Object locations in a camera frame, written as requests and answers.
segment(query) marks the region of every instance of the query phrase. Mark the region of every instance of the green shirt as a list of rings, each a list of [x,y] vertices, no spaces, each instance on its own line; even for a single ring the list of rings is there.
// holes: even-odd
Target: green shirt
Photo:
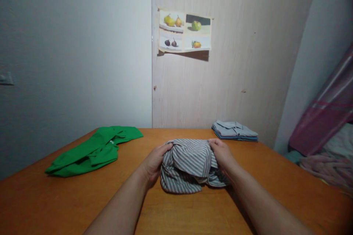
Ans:
[[[101,127],[87,141],[61,154],[45,171],[70,177],[97,170],[118,159],[118,144],[143,137],[135,127]]]

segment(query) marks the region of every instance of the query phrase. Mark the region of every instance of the light switch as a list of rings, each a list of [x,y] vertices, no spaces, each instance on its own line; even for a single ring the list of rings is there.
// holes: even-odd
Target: light switch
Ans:
[[[11,72],[0,72],[0,84],[1,85],[14,85],[12,81]]]

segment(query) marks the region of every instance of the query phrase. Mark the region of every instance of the person's left hand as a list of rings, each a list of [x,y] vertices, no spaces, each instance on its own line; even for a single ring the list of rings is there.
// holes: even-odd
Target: person's left hand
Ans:
[[[161,173],[163,155],[173,147],[173,143],[155,147],[146,159],[141,163],[140,168],[147,177],[149,186],[152,187]]]

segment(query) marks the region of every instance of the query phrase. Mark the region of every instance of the pink fabric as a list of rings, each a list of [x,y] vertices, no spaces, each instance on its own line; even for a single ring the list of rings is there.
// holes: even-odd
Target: pink fabric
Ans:
[[[289,139],[289,145],[305,156],[315,154],[351,120],[353,44],[305,111]]]
[[[350,160],[337,160],[323,153],[302,158],[300,166],[328,184],[353,194],[353,165]]]

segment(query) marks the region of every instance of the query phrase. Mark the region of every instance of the human hand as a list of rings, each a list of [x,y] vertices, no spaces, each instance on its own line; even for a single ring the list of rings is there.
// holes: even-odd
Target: human hand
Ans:
[[[209,139],[208,143],[213,150],[214,156],[216,157],[217,163],[220,165],[221,171],[229,176],[230,170],[234,167],[239,166],[231,153],[227,144],[218,138]]]
[[[172,147],[173,143],[155,147],[139,166],[149,182],[149,187],[152,187],[157,181],[158,176],[161,174],[163,155]]]

